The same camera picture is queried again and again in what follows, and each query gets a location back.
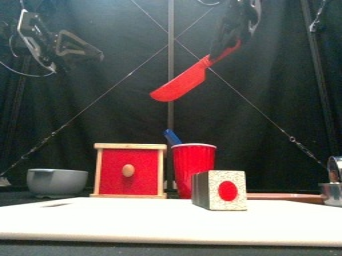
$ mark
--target red cup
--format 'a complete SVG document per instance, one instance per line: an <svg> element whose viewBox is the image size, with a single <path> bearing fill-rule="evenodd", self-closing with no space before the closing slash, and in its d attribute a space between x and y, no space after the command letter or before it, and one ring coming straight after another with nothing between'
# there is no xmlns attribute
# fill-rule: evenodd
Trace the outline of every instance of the red cup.
<svg viewBox="0 0 342 256"><path fill-rule="evenodd" d="M214 170L217 147L201 143L173 146L176 180L180 198L192 198L192 178L196 173Z"/></svg>

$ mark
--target red circle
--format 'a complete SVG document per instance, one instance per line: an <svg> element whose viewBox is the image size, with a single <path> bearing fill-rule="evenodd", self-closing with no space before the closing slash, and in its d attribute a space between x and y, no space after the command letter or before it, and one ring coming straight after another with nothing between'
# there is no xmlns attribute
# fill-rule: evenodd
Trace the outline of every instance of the red circle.
<svg viewBox="0 0 342 256"><path fill-rule="evenodd" d="M232 181L220 184L220 196L225 201L233 201L238 196L238 188Z"/></svg>

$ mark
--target red spatula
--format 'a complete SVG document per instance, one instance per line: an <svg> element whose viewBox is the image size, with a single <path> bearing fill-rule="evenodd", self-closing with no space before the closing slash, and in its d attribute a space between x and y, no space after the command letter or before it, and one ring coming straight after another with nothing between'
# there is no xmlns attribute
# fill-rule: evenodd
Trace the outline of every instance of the red spatula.
<svg viewBox="0 0 342 256"><path fill-rule="evenodd" d="M164 102L174 101L181 98L206 80L206 69L230 55L240 47L241 41L237 42L234 47L228 48L216 60L210 60L210 55L204 57L178 77L150 93L152 97Z"/></svg>

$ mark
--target white surface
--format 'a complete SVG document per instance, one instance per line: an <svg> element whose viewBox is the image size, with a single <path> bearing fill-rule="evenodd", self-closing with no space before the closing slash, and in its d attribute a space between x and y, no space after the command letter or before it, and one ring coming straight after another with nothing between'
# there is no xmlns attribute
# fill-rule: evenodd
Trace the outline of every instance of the white surface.
<svg viewBox="0 0 342 256"><path fill-rule="evenodd" d="M190 200L74 198L0 208L0 239L342 246L342 208L249 200L209 211Z"/></svg>

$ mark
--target black backdrop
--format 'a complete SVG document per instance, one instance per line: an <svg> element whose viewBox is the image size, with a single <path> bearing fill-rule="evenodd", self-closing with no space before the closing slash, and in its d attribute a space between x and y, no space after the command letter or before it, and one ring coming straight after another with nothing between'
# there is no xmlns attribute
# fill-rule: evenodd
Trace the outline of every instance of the black backdrop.
<svg viewBox="0 0 342 256"><path fill-rule="evenodd" d="M328 181L325 168L288 135L324 165L328 157L341 152L342 3L331 1L323 29L315 33L332 110L327 122L304 2L311 3L313 19L321 1L262 2L256 36L214 66L226 82L208 72L205 83L174 102L174 130L181 139L217 145L216 169L245 170L250 191L317 191L317 184ZM105 60L41 78L19 76L0 66L0 172L69 123L7 177L23 186L29 168L82 169L90 172L93 186L94 143L168 143L168 104L149 94L169 81L170 65L172 75L178 75L197 62L196 56L209 53L225 5L213 8L197 0L176 0L170 19L166 0L27 0L25 4L47 16L51 30L67 29L98 47ZM19 1L0 2L3 24L17 23L21 9ZM169 25L178 40L173 51L168 48ZM21 47L21 40L10 44L7 34L0 39L3 63L29 74L49 73ZM333 136L328 127L336 132Z"/></svg>

